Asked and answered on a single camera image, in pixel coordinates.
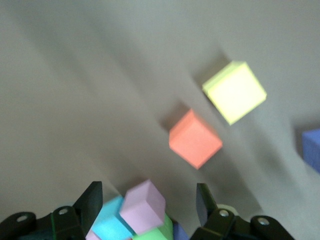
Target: metal screw head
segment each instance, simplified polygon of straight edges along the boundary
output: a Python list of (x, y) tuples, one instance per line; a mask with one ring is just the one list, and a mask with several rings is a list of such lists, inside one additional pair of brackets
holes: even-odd
[(27, 218), (28, 218), (27, 215), (22, 215), (22, 216), (18, 217), (18, 218), (16, 219), (16, 221), (17, 221), (18, 223), (20, 223), (20, 222), (26, 220)]
[(229, 212), (227, 210), (220, 210), (219, 214), (222, 217), (229, 217)]
[(264, 225), (264, 226), (268, 226), (270, 224), (270, 222), (265, 219), (264, 217), (260, 217), (258, 218), (258, 222), (261, 224), (261, 225)]
[(63, 208), (59, 211), (59, 215), (63, 215), (63, 214), (66, 214), (68, 212), (68, 209), (66, 208)]

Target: foam cube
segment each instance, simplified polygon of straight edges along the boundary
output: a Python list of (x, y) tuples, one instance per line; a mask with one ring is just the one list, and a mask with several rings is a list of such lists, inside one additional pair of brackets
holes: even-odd
[(102, 206), (91, 229), (101, 240), (127, 240), (134, 231), (122, 219), (119, 211), (124, 198), (117, 196)]
[(173, 239), (174, 240), (189, 240), (189, 237), (183, 227), (178, 223), (175, 222), (173, 224)]
[(266, 91), (244, 61), (229, 63), (205, 82), (202, 90), (230, 125), (267, 97)]
[(128, 190), (121, 217), (137, 235), (164, 224), (166, 200), (150, 180)]
[(169, 133), (170, 148), (196, 169), (205, 164), (222, 145), (217, 132), (192, 109)]
[(132, 240), (174, 240), (174, 227), (170, 218), (164, 216), (164, 224), (142, 235), (134, 235)]
[(86, 240), (100, 240), (100, 238), (90, 229), (85, 237)]
[(320, 173), (320, 128), (302, 133), (303, 159)]

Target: blue cube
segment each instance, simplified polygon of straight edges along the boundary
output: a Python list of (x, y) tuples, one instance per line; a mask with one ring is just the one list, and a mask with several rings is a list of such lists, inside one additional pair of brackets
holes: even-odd
[(303, 159), (320, 173), (320, 128), (302, 133)]
[(119, 214), (123, 202), (124, 198), (117, 196), (102, 206), (91, 227), (101, 240), (127, 240), (135, 233)]
[(183, 227), (179, 223), (173, 225), (173, 239), (174, 240), (189, 240), (189, 237)]

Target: orange cube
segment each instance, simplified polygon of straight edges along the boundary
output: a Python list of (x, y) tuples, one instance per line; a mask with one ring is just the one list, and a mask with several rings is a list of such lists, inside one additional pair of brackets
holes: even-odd
[(190, 109), (170, 130), (169, 146), (199, 169), (222, 148), (223, 143), (217, 132)]

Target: pink block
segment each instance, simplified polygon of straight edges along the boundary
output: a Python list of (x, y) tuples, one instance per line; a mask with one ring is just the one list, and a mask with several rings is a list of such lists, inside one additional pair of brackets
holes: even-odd
[(222, 148), (223, 143), (217, 132), (190, 109), (170, 130), (169, 146), (199, 169)]
[(128, 190), (120, 216), (141, 235), (164, 224), (166, 200), (150, 180)]
[(86, 240), (101, 240), (91, 229), (85, 237)]

